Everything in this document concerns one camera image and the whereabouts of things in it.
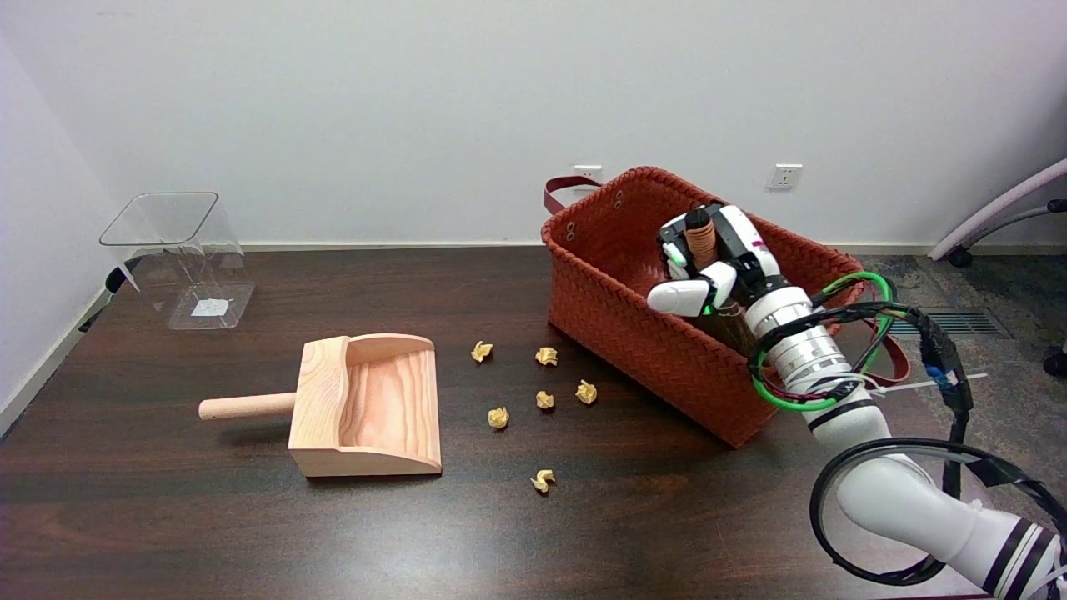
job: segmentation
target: chair wheel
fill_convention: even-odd
[[[949,253],[949,263],[953,267],[970,267],[974,262],[974,256],[965,248],[956,248]]]
[[[1048,359],[1045,359],[1045,373],[1056,377],[1067,375],[1067,353],[1058,351]]]

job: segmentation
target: white label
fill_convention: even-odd
[[[214,298],[208,298],[207,300],[201,300],[196,303],[196,307],[193,309],[194,317],[218,317],[226,314],[226,309],[229,307],[229,300],[218,300]]]

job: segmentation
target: wooden dustpan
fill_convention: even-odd
[[[294,393],[204,400],[200,417],[291,412],[289,453],[306,477],[437,474],[434,360],[416,335],[308,342]]]

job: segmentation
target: red leather handle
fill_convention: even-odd
[[[555,215],[563,209],[563,205],[552,196],[552,192],[557,190],[562,190],[567,188],[573,188],[575,186],[596,186],[600,184],[590,179],[589,177],[583,177],[582,175],[568,175],[566,177],[553,177],[544,183],[544,207],[548,209],[548,212]]]
[[[874,321],[864,320],[863,322],[872,329],[876,327]],[[881,346],[886,349],[890,361],[893,363],[893,375],[878,375],[876,373],[869,373],[867,375],[870,375],[871,378],[877,381],[880,385],[885,385],[886,388],[907,381],[908,377],[911,375],[911,363],[908,361],[908,356],[904,353],[904,348],[901,347],[901,343],[897,342],[892,335],[887,335],[886,340],[882,341]]]

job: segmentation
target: basket handle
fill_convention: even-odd
[[[544,183],[544,207],[548,209],[548,214],[555,215],[564,208],[564,206],[555,198],[552,196],[552,192],[557,190],[564,190],[567,188],[573,188],[576,186],[596,186],[600,187],[601,184],[590,179],[589,177],[583,177],[582,175],[568,175],[566,177],[553,177]]]

